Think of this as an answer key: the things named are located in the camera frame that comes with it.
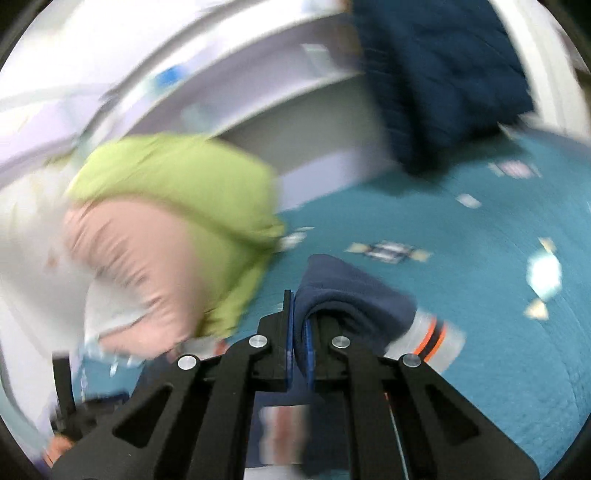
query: fabric pile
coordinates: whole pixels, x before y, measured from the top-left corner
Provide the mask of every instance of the fabric pile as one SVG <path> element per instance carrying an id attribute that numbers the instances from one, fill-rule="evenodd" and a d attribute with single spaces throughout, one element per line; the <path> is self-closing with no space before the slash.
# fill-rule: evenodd
<path id="1" fill-rule="evenodd" d="M 66 247 L 96 272 L 86 342 L 144 359 L 230 335 L 283 233 L 272 170 L 194 135 L 106 144 L 68 196 Z"/>
<path id="2" fill-rule="evenodd" d="M 364 69 L 395 158 L 420 174 L 441 151 L 534 109 L 488 0 L 355 0 Z"/>

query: orange stripe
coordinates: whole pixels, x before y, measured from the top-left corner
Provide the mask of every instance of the orange stripe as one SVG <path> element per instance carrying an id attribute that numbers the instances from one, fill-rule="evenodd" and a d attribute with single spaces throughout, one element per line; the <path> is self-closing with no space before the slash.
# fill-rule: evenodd
<path id="1" fill-rule="evenodd" d="M 437 326 L 437 319 L 435 317 L 433 317 L 433 320 L 431 321 L 431 325 L 429 326 L 429 331 L 425 335 L 425 338 L 423 339 L 421 344 L 414 351 L 415 355 L 420 354 L 423 351 L 423 349 L 427 346 L 427 344 L 429 343 L 429 340 L 431 339 L 431 336 L 433 335 L 433 332 L 434 332 L 436 326 Z"/>
<path id="2" fill-rule="evenodd" d="M 447 325 L 444 325 L 443 328 L 441 329 L 441 335 L 439 335 L 439 340 L 437 341 L 437 343 L 433 347 L 433 350 L 431 350 L 429 352 L 429 354 L 425 357 L 425 361 L 426 362 L 428 362 L 431 359 L 431 357 L 433 357 L 433 355 L 435 355 L 437 353 L 437 351 L 441 347 L 441 344 L 445 340 L 445 334 L 446 333 L 447 333 Z"/>

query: navy blue cloth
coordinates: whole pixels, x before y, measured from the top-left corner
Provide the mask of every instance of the navy blue cloth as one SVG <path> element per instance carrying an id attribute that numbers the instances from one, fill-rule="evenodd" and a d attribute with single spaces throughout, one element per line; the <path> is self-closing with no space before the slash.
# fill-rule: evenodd
<path id="1" fill-rule="evenodd" d="M 361 339 L 377 355 L 413 324 L 417 306 L 366 272 L 330 255 L 312 255 L 295 294 L 294 352 L 306 372 L 305 321 L 320 311 L 336 314 L 343 330 Z"/>
<path id="2" fill-rule="evenodd" d="M 488 0 L 355 0 L 353 17 L 391 148 L 410 173 L 534 109 Z"/>

